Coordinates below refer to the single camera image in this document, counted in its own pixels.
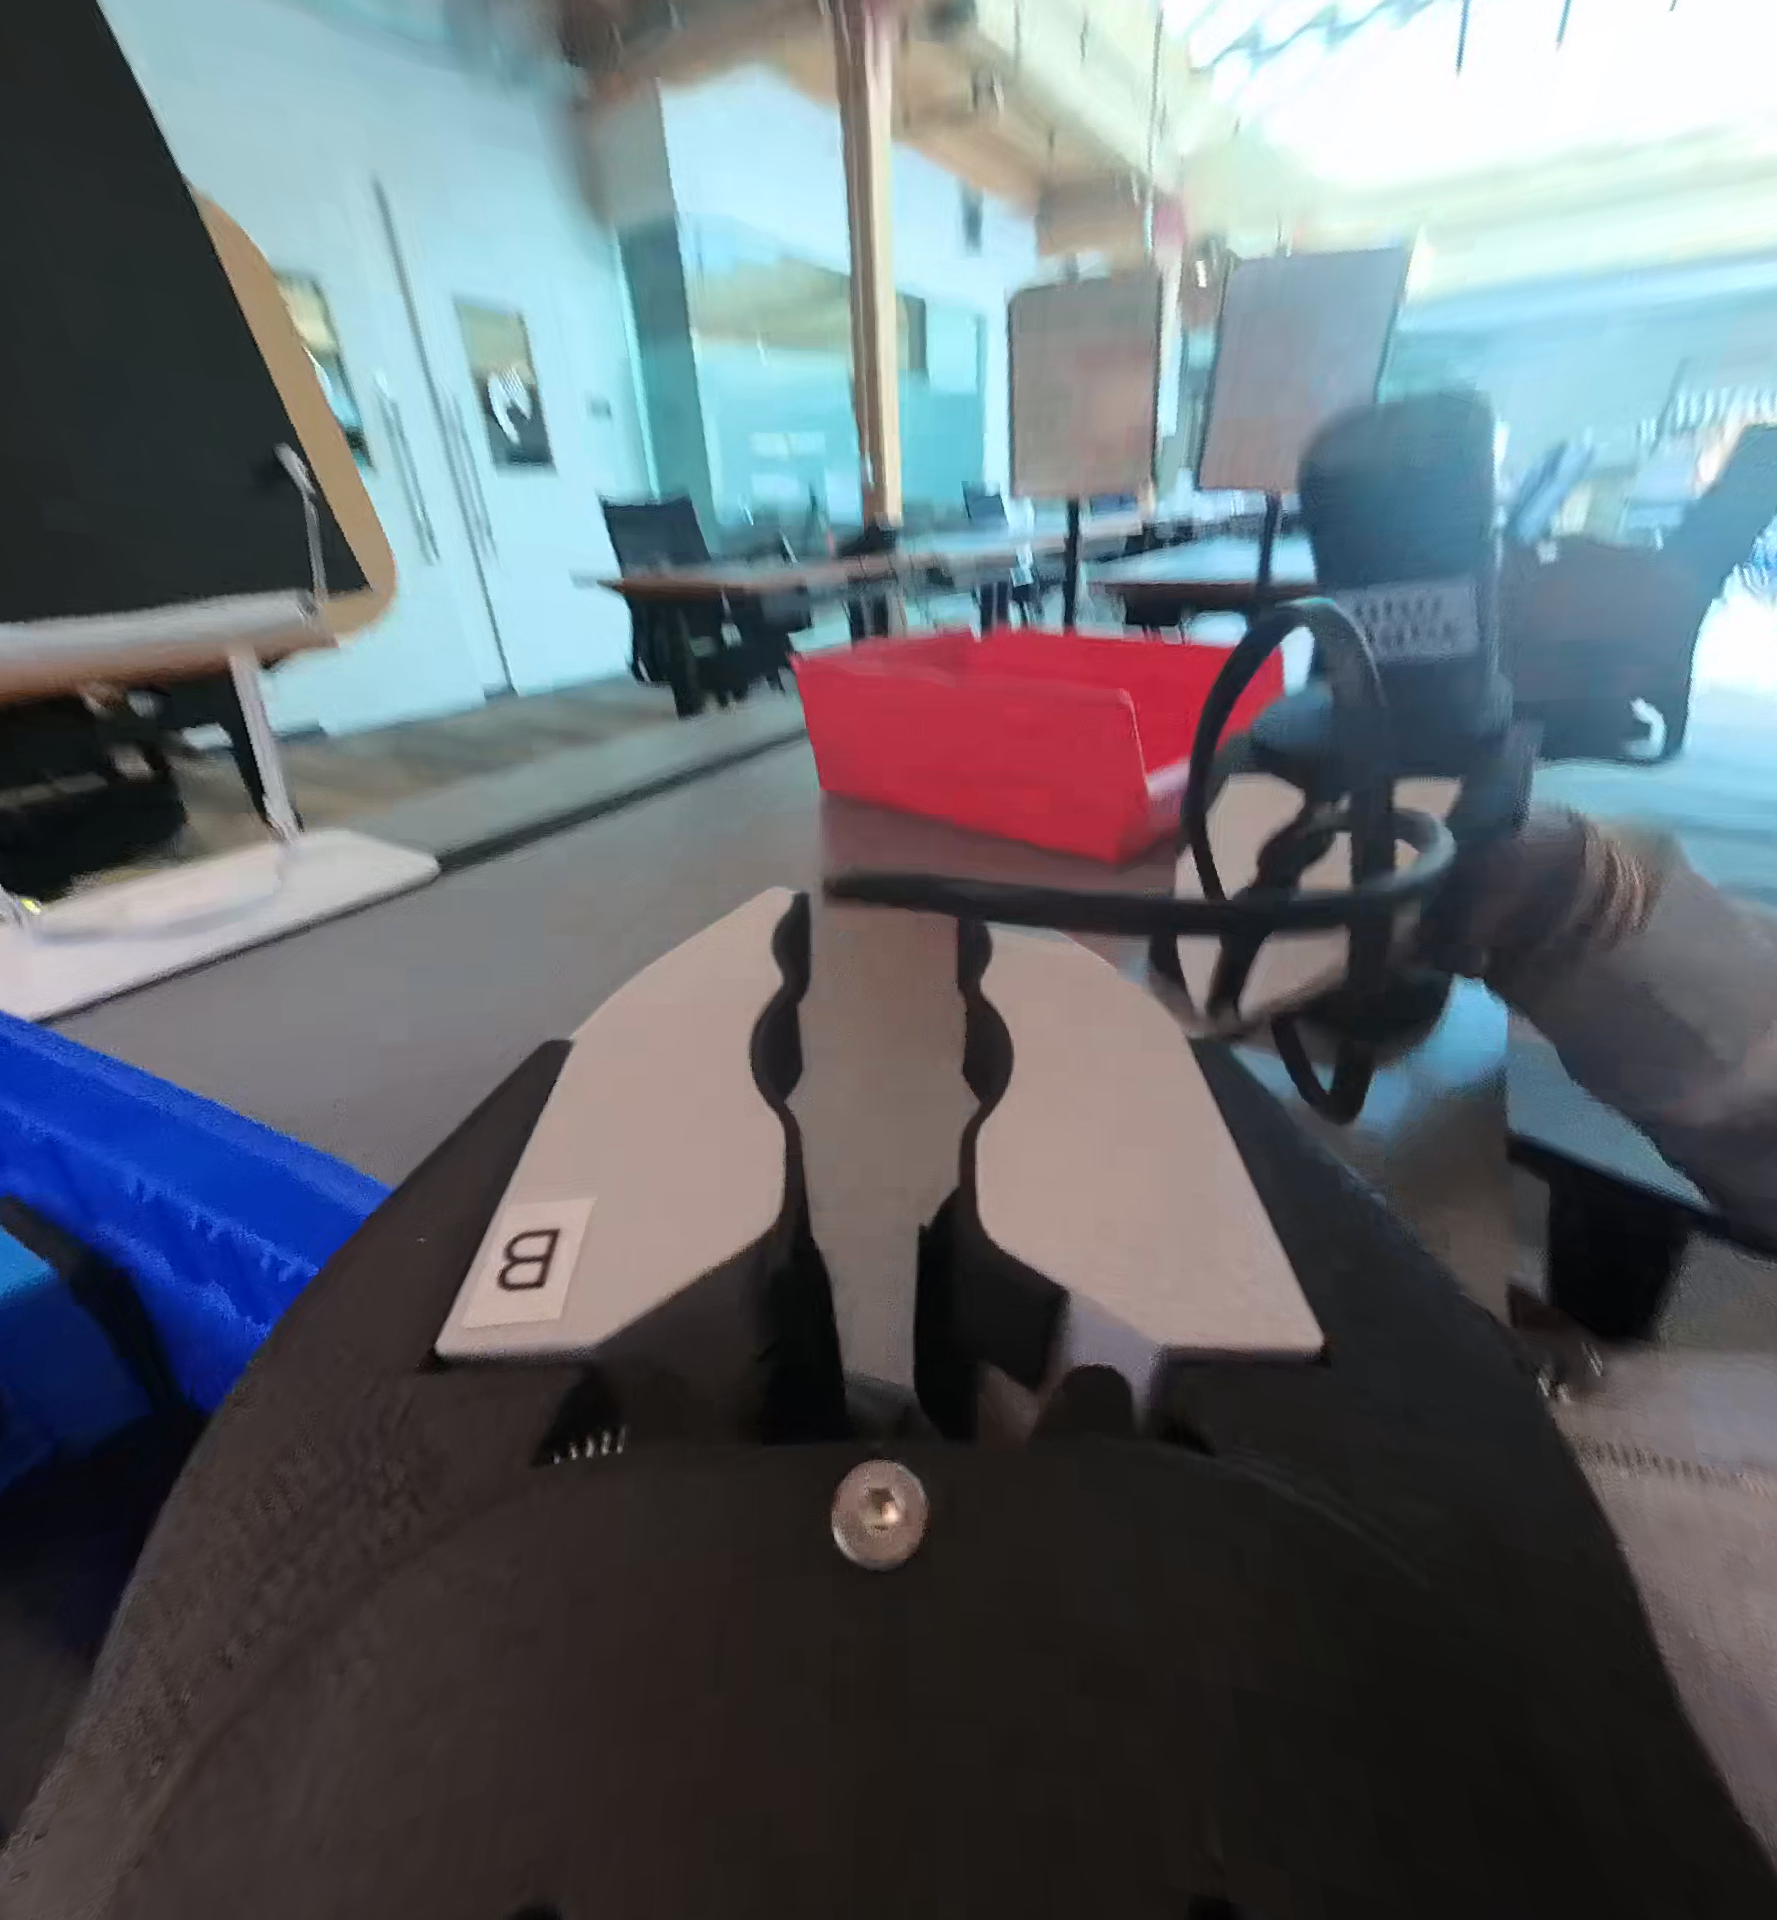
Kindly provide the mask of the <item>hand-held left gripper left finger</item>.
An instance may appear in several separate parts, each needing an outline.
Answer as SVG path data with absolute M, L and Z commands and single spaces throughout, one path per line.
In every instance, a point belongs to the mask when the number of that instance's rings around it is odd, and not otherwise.
M 810 976 L 803 893 L 767 889 L 573 1031 L 436 1334 L 445 1362 L 592 1354 L 827 1368 L 791 1095 Z

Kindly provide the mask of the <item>blue plastic bin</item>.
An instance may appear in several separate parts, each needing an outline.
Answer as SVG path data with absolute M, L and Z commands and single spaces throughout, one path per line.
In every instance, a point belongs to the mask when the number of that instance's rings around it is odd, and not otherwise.
M 389 1186 L 203 1095 L 0 1012 L 0 1222 L 60 1261 L 154 1410 L 18 1484 L 212 1413 Z

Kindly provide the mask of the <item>person's grey pants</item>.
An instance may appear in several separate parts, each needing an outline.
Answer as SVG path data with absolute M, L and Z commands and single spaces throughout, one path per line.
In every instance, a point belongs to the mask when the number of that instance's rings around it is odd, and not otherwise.
M 1616 1352 L 1553 1415 L 1687 1716 L 1777 1867 L 1777 1356 Z

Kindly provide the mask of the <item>person's right hand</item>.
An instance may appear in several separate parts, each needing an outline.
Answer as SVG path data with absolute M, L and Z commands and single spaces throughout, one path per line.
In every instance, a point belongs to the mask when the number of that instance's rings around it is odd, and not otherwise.
M 1463 971 L 1506 993 L 1622 945 L 1650 919 L 1678 852 L 1658 829 L 1533 806 L 1465 867 Z

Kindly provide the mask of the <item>grey board on stand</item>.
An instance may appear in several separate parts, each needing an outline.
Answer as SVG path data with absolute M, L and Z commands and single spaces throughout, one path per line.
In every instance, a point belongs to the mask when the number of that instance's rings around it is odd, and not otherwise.
M 1163 273 L 1148 262 L 1011 295 L 1011 498 L 1092 501 L 1152 484 L 1163 316 Z
M 1200 490 L 1288 495 L 1332 417 L 1378 396 L 1413 248 L 1235 262 L 1194 478 Z

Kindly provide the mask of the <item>black board with wooden rim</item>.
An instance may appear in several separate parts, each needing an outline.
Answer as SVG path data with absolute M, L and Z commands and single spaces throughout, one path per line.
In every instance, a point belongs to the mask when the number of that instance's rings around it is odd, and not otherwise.
M 273 270 L 104 14 L 0 4 L 0 703 L 334 646 L 394 602 Z

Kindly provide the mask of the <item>red plastic bin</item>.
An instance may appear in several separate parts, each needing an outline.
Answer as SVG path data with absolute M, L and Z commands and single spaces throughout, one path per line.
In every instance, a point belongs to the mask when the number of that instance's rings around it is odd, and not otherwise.
M 1232 642 L 996 628 L 797 659 L 822 787 L 1119 867 L 1173 836 Z

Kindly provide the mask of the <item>person's right forearm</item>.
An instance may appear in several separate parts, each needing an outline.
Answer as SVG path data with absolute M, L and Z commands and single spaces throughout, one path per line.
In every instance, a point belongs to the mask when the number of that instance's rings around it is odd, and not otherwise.
M 1732 1222 L 1777 1247 L 1777 913 L 1672 855 L 1640 974 L 1663 1015 L 1643 1131 Z

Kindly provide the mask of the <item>wooden pillar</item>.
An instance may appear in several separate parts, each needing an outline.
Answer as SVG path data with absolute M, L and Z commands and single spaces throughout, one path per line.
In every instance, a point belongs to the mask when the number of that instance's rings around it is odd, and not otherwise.
M 900 523 L 900 304 L 895 268 L 895 63 L 890 4 L 829 2 L 829 47 L 848 218 L 852 408 L 861 511 Z

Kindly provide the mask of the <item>window with wave logo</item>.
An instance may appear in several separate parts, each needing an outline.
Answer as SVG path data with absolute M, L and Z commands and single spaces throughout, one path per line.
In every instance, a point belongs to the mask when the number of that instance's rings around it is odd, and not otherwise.
M 456 298 L 455 316 L 491 464 L 552 471 L 556 458 L 522 310 Z

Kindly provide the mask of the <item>black office chair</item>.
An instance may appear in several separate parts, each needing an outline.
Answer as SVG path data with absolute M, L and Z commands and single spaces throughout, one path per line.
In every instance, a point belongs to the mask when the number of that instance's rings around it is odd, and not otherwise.
M 605 499 L 602 517 L 639 684 L 668 692 L 677 718 L 788 690 L 812 604 L 785 541 L 720 556 L 687 495 Z

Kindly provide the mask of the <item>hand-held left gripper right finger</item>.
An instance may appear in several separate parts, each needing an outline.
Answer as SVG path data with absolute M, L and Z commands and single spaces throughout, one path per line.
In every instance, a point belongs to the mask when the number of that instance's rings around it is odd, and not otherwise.
M 1182 1025 L 1061 935 L 963 921 L 972 1113 L 919 1322 L 971 1364 L 1169 1370 L 1325 1350 Z

